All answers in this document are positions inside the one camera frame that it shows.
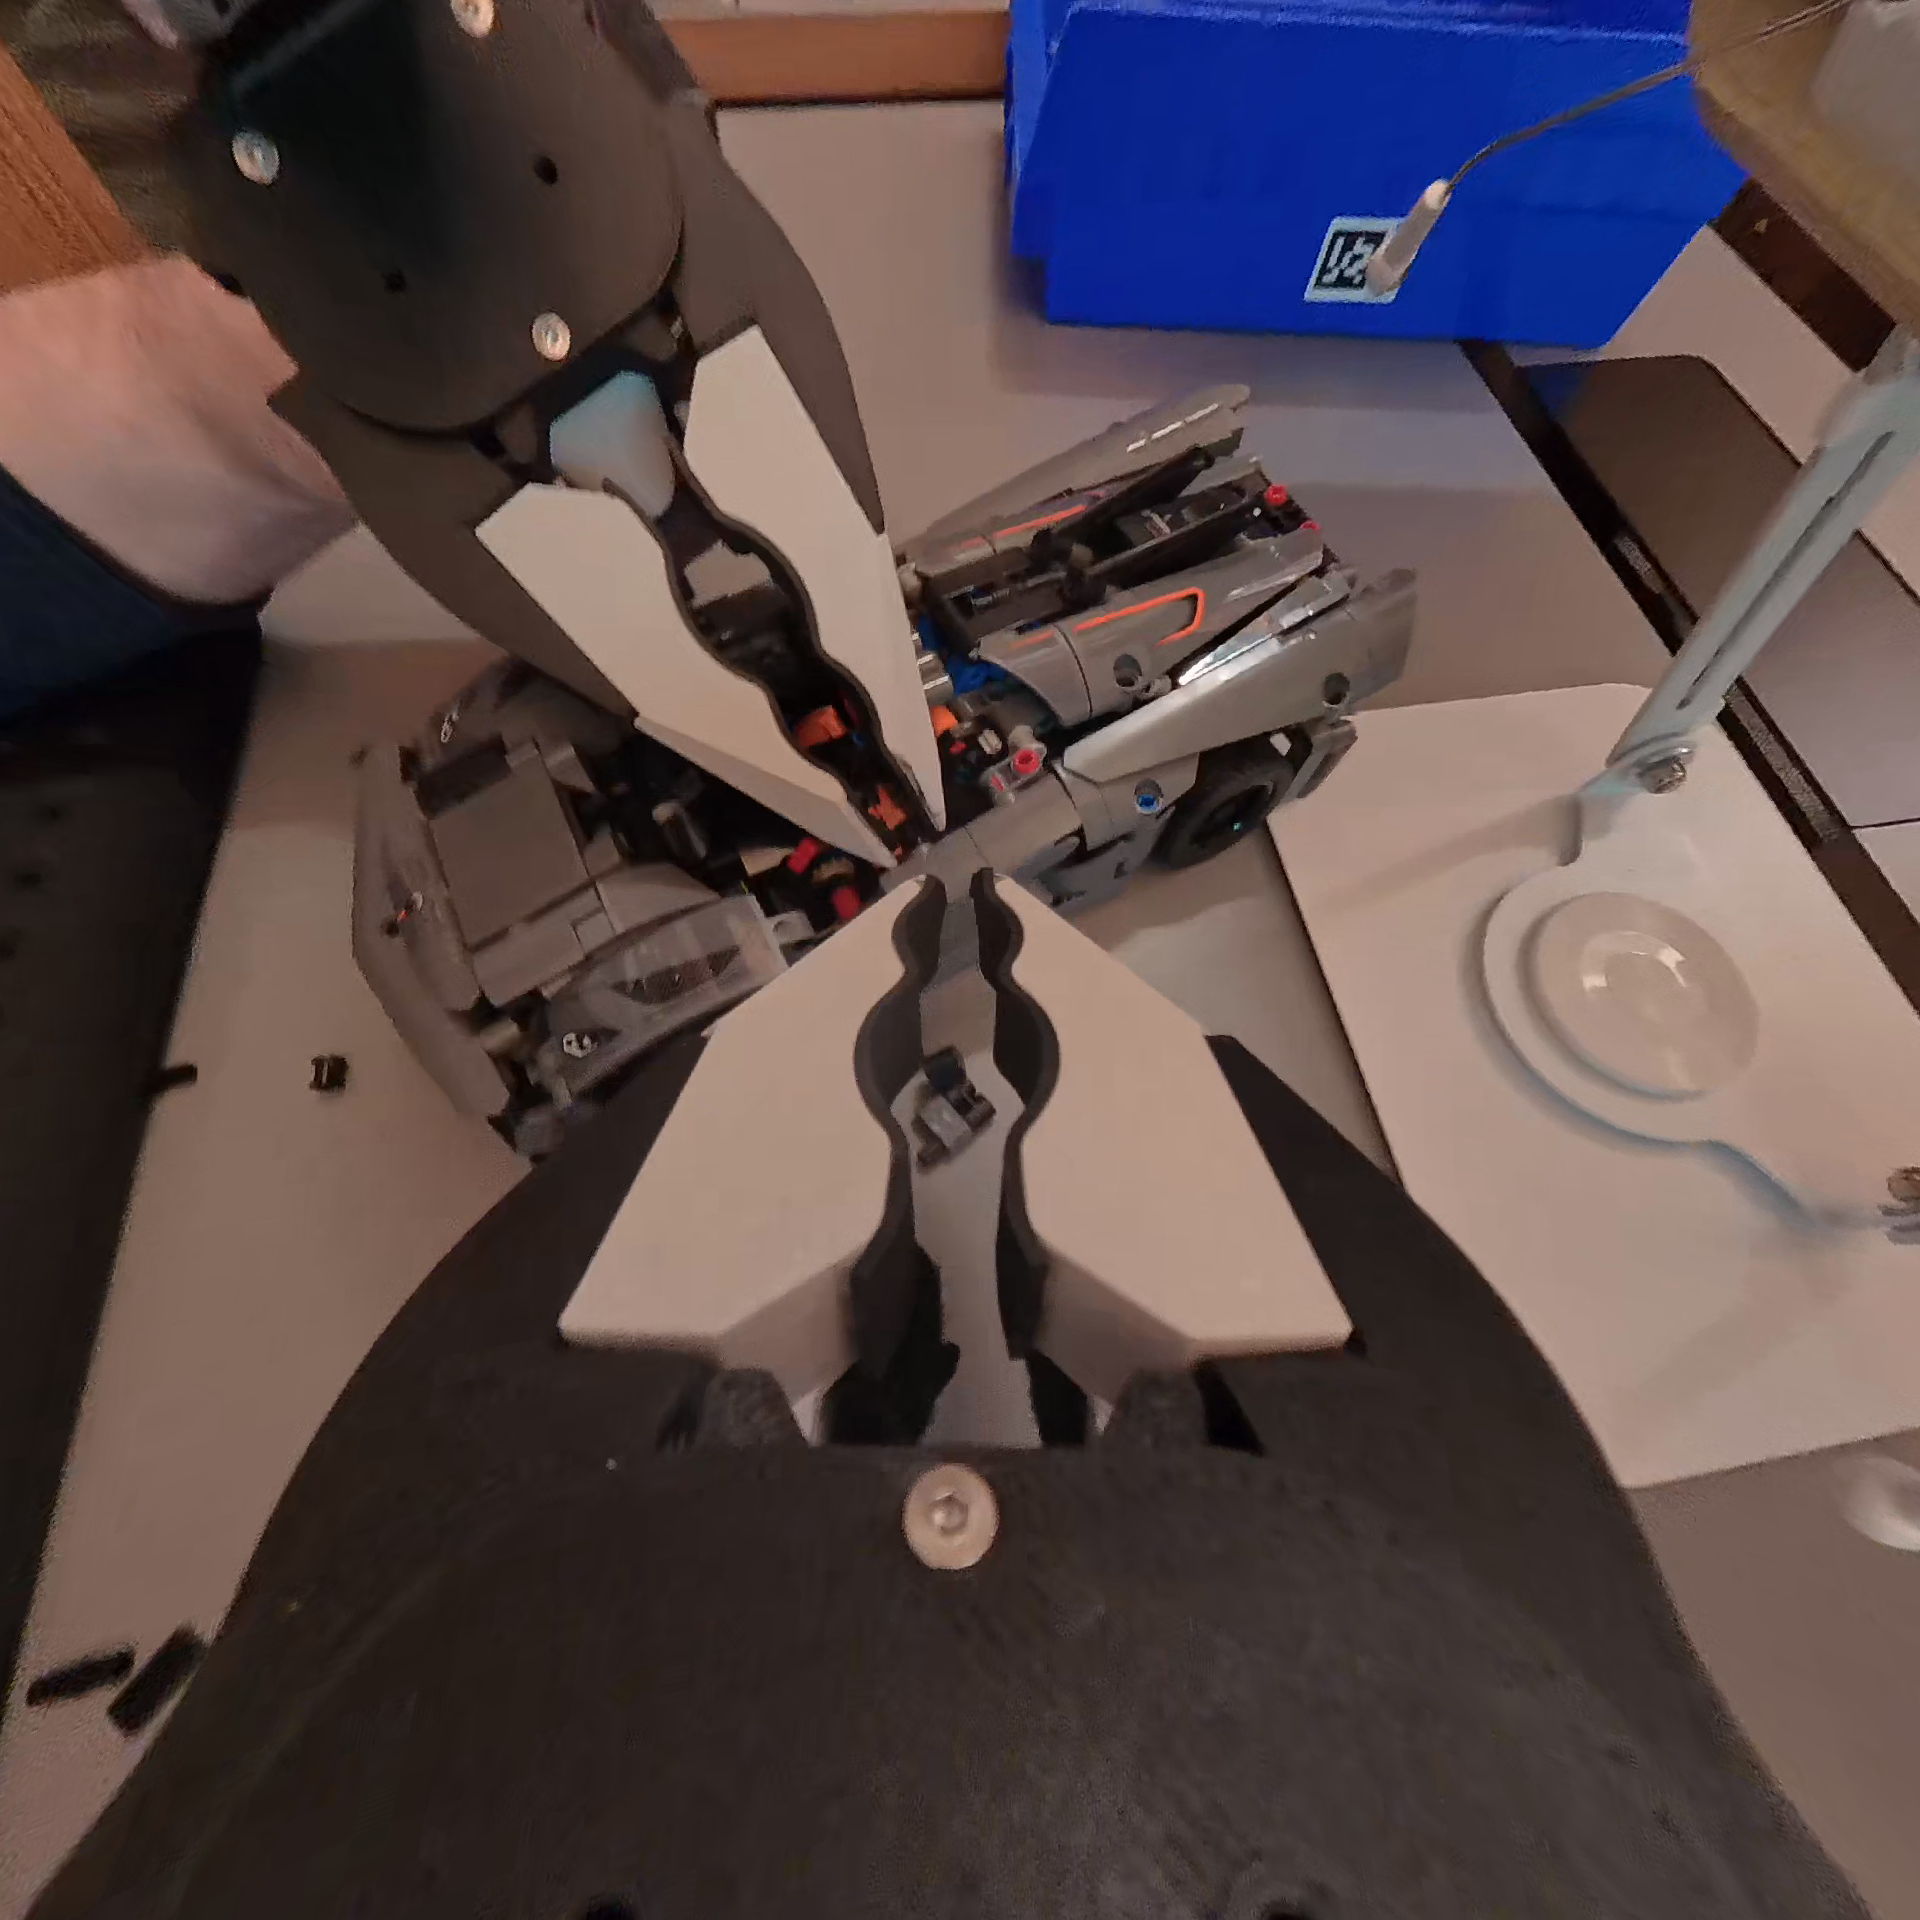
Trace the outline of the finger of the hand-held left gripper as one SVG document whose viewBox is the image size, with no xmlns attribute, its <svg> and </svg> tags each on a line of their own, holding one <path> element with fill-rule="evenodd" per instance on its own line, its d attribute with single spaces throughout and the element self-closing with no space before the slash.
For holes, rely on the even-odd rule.
<svg viewBox="0 0 1920 1920">
<path fill-rule="evenodd" d="M 803 833 L 894 868 L 845 783 L 788 739 L 769 690 L 696 637 L 657 529 L 627 499 L 530 482 L 478 540 L 631 704 L 639 732 Z"/>
<path fill-rule="evenodd" d="M 682 454 L 707 505 L 762 540 L 803 587 L 819 651 L 865 696 L 876 743 L 910 777 L 932 833 L 945 833 L 939 738 L 891 544 L 755 324 L 696 362 Z"/>
</svg>

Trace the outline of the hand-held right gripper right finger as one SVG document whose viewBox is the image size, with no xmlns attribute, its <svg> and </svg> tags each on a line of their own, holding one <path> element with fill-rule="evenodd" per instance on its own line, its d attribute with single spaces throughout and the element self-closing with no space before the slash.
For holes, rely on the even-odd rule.
<svg viewBox="0 0 1920 1920">
<path fill-rule="evenodd" d="M 1012 1357 L 1118 1404 L 1146 1372 L 1333 1352 L 1352 1321 L 1212 1035 L 1032 892 L 975 869 L 1000 1151 L 995 1299 Z"/>
</svg>

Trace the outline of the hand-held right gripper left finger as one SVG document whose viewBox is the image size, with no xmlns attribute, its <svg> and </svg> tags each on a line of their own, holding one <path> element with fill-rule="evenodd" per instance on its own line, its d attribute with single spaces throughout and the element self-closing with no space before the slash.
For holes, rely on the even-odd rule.
<svg viewBox="0 0 1920 1920">
<path fill-rule="evenodd" d="M 920 875 L 731 1005 L 564 1303 L 568 1344 L 768 1372 L 803 1398 L 884 1380 L 921 1294 L 910 1143 L 945 887 Z"/>
</svg>

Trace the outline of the dark grey lego connector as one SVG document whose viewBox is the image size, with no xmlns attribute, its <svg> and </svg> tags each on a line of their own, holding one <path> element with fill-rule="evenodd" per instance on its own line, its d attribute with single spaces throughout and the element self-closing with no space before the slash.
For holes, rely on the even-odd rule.
<svg viewBox="0 0 1920 1920">
<path fill-rule="evenodd" d="M 926 1173 L 966 1155 L 995 1123 L 995 1101 L 975 1084 L 956 1043 L 921 1054 L 891 1101 L 910 1170 Z"/>
</svg>

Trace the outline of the grey orange lego car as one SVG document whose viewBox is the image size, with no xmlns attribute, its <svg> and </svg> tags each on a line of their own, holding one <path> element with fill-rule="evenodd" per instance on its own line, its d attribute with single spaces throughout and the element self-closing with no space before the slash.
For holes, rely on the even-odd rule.
<svg viewBox="0 0 1920 1920">
<path fill-rule="evenodd" d="M 780 587 L 696 620 L 773 671 L 798 745 L 948 896 L 987 864 L 1074 917 L 1199 868 L 1330 776 L 1417 623 L 1410 570 L 1364 580 L 1242 452 L 1248 395 L 1118 420 L 897 548 L 941 838 L 860 766 L 852 704 L 780 659 Z M 374 745 L 357 789 L 357 968 L 449 1104 L 526 1159 L 894 883 L 526 663 Z"/>
</svg>

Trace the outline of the person's left forearm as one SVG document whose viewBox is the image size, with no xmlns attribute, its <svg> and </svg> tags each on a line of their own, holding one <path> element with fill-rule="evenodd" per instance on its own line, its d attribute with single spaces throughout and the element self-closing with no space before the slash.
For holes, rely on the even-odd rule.
<svg viewBox="0 0 1920 1920">
<path fill-rule="evenodd" d="M 181 254 L 3 297 L 3 468 L 178 602 L 255 602 L 357 519 L 275 418 L 293 380 L 250 301 Z"/>
</svg>

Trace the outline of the black lego tile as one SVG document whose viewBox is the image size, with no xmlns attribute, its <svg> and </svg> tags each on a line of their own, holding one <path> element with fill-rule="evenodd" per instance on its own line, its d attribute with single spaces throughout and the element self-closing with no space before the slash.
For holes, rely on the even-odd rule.
<svg viewBox="0 0 1920 1920">
<path fill-rule="evenodd" d="M 156 1644 L 109 1700 L 109 1725 L 121 1737 L 136 1737 L 156 1721 L 163 1709 L 178 1698 L 205 1656 L 205 1637 L 195 1627 L 178 1627 Z"/>
</svg>

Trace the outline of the brown ribbed panel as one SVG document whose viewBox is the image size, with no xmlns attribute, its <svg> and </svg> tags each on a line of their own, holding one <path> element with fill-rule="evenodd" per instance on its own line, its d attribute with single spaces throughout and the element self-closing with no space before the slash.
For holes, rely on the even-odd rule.
<svg viewBox="0 0 1920 1920">
<path fill-rule="evenodd" d="M 3 52 L 3 294 L 147 254 L 109 186 Z"/>
</svg>

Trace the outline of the white book stand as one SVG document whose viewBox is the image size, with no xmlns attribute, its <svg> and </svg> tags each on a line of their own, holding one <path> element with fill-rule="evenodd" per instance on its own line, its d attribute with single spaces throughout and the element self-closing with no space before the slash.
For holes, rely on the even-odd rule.
<svg viewBox="0 0 1920 1920">
<path fill-rule="evenodd" d="M 1276 827 L 1410 1196 L 1626 1486 L 1918 1429 L 1918 1005 L 1720 728 L 1918 454 L 1918 185 L 1734 57 L 1732 152 L 1897 316 L 1640 707 L 1555 686 L 1364 723 Z"/>
</svg>

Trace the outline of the blue storage bin white tag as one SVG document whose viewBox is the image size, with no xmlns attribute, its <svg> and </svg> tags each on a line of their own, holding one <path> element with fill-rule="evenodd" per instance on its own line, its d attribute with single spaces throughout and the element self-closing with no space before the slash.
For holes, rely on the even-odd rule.
<svg viewBox="0 0 1920 1920">
<path fill-rule="evenodd" d="M 1051 323 L 1602 347 L 1739 194 L 1683 77 L 1454 190 L 1492 140 L 1686 54 L 1686 2 L 1012 2 L 1009 252 Z"/>
</svg>

